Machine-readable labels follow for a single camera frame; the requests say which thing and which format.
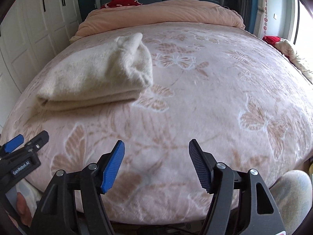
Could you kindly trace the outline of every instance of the metal screw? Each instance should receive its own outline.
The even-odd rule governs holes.
[[[219,169],[225,169],[226,165],[224,163],[217,163],[216,167],[218,167]]]
[[[59,169],[55,174],[56,174],[58,177],[63,176],[64,170]]]
[[[89,164],[88,165],[88,169],[90,169],[90,170],[94,170],[94,169],[96,169],[98,166],[97,166],[97,164]]]
[[[254,175],[254,176],[256,176],[257,174],[259,174],[256,169],[251,169],[251,170],[250,170],[250,173],[251,173],[252,175]]]

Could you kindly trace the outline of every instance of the white pillow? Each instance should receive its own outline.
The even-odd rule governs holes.
[[[279,42],[275,43],[275,48],[285,56],[289,56],[289,61],[313,84],[313,64],[310,64],[299,54],[294,44],[289,40],[281,39]]]

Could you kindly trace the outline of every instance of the bed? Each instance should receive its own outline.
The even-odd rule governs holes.
[[[187,5],[197,2],[201,6]],[[113,188],[102,197],[110,220],[179,223],[204,219],[212,198],[201,188],[190,160],[191,139],[234,170],[257,169],[268,186],[308,157],[313,147],[312,84],[273,47],[244,31],[235,11],[197,2],[137,6],[142,19],[134,16],[134,8],[108,9],[119,24],[106,24],[107,9],[90,13],[74,43],[23,92],[3,129],[0,145],[20,133],[27,141],[48,131],[50,141],[39,152],[42,165],[27,177],[32,185],[43,191],[57,170],[81,170],[120,139],[125,157]],[[208,21],[164,22],[171,18],[166,11],[163,21],[153,23],[143,13],[155,14],[160,4],[177,3],[186,7],[175,11],[202,10]],[[123,11],[141,24],[120,20]],[[92,18],[99,20],[97,26]],[[151,52],[154,79],[139,99],[58,112],[37,105],[37,91],[60,61],[138,32]],[[79,193],[76,200],[83,211]]]

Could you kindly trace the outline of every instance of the folded white towel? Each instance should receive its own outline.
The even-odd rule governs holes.
[[[152,60],[142,34],[78,51],[52,68],[36,97],[47,110],[69,110],[138,99],[153,85]]]

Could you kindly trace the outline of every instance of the window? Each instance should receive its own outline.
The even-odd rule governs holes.
[[[300,55],[313,63],[313,18],[300,1],[298,8],[299,22],[294,43]]]

